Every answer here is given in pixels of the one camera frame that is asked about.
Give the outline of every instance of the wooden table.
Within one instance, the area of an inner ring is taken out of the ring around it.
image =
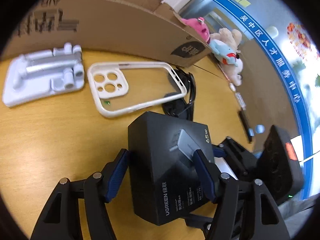
[[[95,62],[147,60],[92,51],[84,52],[83,56],[85,69]],[[9,63],[0,63],[1,91]],[[251,149],[237,115],[239,106],[227,81],[218,72],[212,74],[217,68],[210,59],[201,60],[200,65],[187,69],[196,80],[194,121],[208,125],[214,144],[229,135]],[[0,104],[0,190],[27,236],[31,236],[58,181],[63,177],[71,181],[85,179],[100,171],[121,148],[128,147],[127,127],[144,111],[115,119],[104,118],[96,110],[87,80],[78,92],[11,109]],[[148,111],[162,113],[162,108],[154,106]],[[201,230],[186,227],[182,219],[158,227],[136,216],[128,172],[118,196],[107,208],[117,239],[204,239]],[[213,216],[214,208],[208,203],[195,212]],[[90,239],[83,201],[80,201],[80,216],[84,239]]]

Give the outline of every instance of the pink stuffed toy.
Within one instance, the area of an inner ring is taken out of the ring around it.
[[[204,23],[204,19],[202,17],[191,18],[191,19],[181,19],[181,21],[193,29],[205,40],[206,43],[210,43],[210,32],[208,26]]]

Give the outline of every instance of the blue stuffed toy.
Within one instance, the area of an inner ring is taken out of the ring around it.
[[[211,40],[209,43],[210,48],[213,50],[214,56],[223,64],[235,65],[238,67],[236,61],[236,52],[233,51],[227,44],[219,40]]]

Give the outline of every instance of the beige plush toy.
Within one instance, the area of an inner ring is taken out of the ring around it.
[[[226,43],[231,49],[234,50],[234,53],[236,53],[238,46],[242,40],[242,34],[238,30],[230,31],[227,28],[222,28],[219,30],[219,33],[210,34],[210,38],[212,40],[219,40]],[[220,66],[228,79],[235,86],[240,86],[242,83],[242,76],[240,75],[240,72],[243,69],[243,63],[240,59],[236,59],[236,61],[238,62],[238,67],[236,67],[235,65],[226,65],[223,63],[221,63]]]

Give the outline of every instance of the black product box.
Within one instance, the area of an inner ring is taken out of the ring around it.
[[[136,215],[163,225],[208,201],[191,161],[201,149],[214,163],[206,125],[145,112],[129,125],[128,143]]]

